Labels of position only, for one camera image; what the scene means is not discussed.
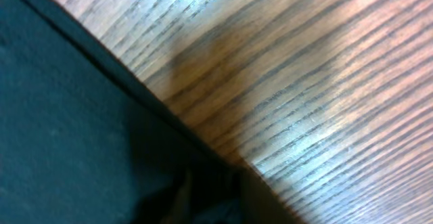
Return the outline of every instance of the wooden surface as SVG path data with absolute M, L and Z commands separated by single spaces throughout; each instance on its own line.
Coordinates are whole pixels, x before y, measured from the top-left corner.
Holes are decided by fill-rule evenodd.
M 57 0 L 306 223 L 433 223 L 433 0 Z

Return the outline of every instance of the dark green surface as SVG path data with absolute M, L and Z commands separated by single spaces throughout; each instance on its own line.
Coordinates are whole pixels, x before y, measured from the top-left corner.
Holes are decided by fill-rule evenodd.
M 30 3 L 0 0 L 0 223 L 128 222 L 176 170 L 225 168 L 60 8 Z

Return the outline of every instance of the black fabric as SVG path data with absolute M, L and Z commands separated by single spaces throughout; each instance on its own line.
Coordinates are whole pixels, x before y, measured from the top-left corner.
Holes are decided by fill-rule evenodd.
M 179 169 L 227 170 L 49 0 L 0 17 L 0 223 L 128 223 Z
M 131 224 L 163 219 L 172 220 L 170 224 L 244 223 L 239 190 L 242 172 L 218 172 L 207 166 L 187 169 L 176 175 L 170 187 L 143 199 Z

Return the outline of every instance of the wooden floor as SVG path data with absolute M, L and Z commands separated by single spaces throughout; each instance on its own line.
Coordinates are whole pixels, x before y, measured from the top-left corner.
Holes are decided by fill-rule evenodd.
M 57 0 L 306 223 L 433 223 L 433 0 Z

